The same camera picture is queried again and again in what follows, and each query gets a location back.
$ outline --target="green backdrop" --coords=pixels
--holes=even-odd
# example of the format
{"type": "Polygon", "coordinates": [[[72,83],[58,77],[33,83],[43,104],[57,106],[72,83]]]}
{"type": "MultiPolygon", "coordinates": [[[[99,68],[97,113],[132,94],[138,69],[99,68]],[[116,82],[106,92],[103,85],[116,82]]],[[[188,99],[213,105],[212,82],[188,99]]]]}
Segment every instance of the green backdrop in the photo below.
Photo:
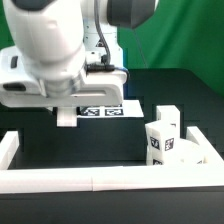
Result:
{"type": "MultiPolygon", "coordinates": [[[[119,42],[128,68],[189,69],[224,96],[223,0],[160,0],[141,27],[119,30],[119,42]]],[[[0,49],[10,45],[1,1],[0,49]]]]}

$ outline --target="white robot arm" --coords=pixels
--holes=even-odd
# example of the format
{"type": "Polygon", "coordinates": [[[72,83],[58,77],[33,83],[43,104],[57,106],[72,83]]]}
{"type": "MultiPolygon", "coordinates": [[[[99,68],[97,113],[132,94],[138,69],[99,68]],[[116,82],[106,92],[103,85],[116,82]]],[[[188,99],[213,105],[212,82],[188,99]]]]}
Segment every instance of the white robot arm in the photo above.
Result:
{"type": "Polygon", "coordinates": [[[123,55],[116,27],[135,28],[153,14],[158,0],[3,3],[16,46],[0,53],[2,104],[80,107],[122,103],[127,71],[120,69],[123,55]],[[99,35],[100,27],[105,41],[99,35]]]}

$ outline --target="white block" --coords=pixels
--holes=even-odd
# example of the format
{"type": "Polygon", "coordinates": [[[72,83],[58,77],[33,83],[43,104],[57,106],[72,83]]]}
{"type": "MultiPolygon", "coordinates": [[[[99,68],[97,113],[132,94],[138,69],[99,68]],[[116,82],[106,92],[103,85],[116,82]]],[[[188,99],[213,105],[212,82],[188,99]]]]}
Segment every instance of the white block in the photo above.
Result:
{"type": "Polygon", "coordinates": [[[17,131],[9,131],[0,143],[0,170],[7,170],[19,147],[17,131]]]}
{"type": "Polygon", "coordinates": [[[185,139],[177,141],[177,148],[179,149],[181,161],[184,164],[203,164],[204,151],[203,147],[198,144],[185,139]]]}
{"type": "Polygon", "coordinates": [[[152,166],[153,165],[152,150],[150,150],[149,147],[147,147],[146,165],[147,166],[152,166]]]}
{"type": "Polygon", "coordinates": [[[177,137],[180,137],[180,111],[174,105],[157,106],[156,120],[163,120],[176,128],[177,137]]]}
{"type": "Polygon", "coordinates": [[[155,121],[145,125],[149,148],[161,153],[173,150],[177,133],[175,127],[165,121],[155,121]]]}
{"type": "Polygon", "coordinates": [[[179,150],[175,149],[160,153],[157,149],[151,148],[153,165],[177,165],[182,163],[179,150]]]}
{"type": "Polygon", "coordinates": [[[187,137],[188,140],[197,143],[204,150],[204,163],[220,164],[223,163],[222,157],[214,149],[211,143],[203,135],[198,127],[188,127],[187,137]]]}

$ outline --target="black cable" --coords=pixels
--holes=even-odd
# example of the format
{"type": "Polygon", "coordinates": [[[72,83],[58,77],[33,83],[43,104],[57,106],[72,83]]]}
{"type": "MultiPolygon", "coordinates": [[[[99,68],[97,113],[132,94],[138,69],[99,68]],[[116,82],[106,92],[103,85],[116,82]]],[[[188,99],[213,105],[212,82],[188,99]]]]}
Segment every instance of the black cable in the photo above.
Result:
{"type": "Polygon", "coordinates": [[[127,74],[127,82],[128,82],[128,80],[130,79],[131,75],[130,75],[130,72],[128,71],[127,68],[115,67],[114,69],[118,70],[118,71],[125,72],[127,74]]]}
{"type": "Polygon", "coordinates": [[[145,65],[145,68],[149,68],[149,65],[148,65],[148,62],[147,62],[146,57],[145,57],[145,55],[144,55],[144,52],[143,52],[142,45],[141,45],[141,42],[140,42],[140,40],[139,40],[138,34],[136,33],[135,30],[133,30],[132,32],[133,32],[133,34],[134,34],[135,41],[136,41],[136,43],[137,43],[138,50],[139,50],[139,52],[140,52],[140,54],[141,54],[143,63],[144,63],[144,65],[145,65]]]}
{"type": "Polygon", "coordinates": [[[107,60],[106,64],[109,65],[111,61],[111,54],[110,49],[108,47],[108,44],[104,38],[103,32],[100,27],[100,16],[99,16],[99,0],[94,0],[94,17],[95,17],[95,24],[96,24],[96,30],[99,34],[100,40],[103,42],[106,53],[107,53],[107,60]]]}

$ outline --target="black table surface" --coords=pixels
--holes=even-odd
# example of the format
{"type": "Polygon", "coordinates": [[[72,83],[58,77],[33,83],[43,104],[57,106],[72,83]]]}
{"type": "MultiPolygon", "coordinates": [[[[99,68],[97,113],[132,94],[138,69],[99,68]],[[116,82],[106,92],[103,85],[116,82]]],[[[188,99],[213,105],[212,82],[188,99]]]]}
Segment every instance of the black table surface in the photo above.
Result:
{"type": "MultiPolygon", "coordinates": [[[[126,99],[140,100],[144,118],[80,119],[56,128],[46,109],[0,106],[0,137],[19,130],[10,169],[144,165],[144,124],[157,105],[181,111],[181,137],[198,126],[224,155],[224,99],[187,70],[131,70],[126,99]]],[[[0,195],[0,223],[224,223],[224,188],[153,189],[0,195]]]]}

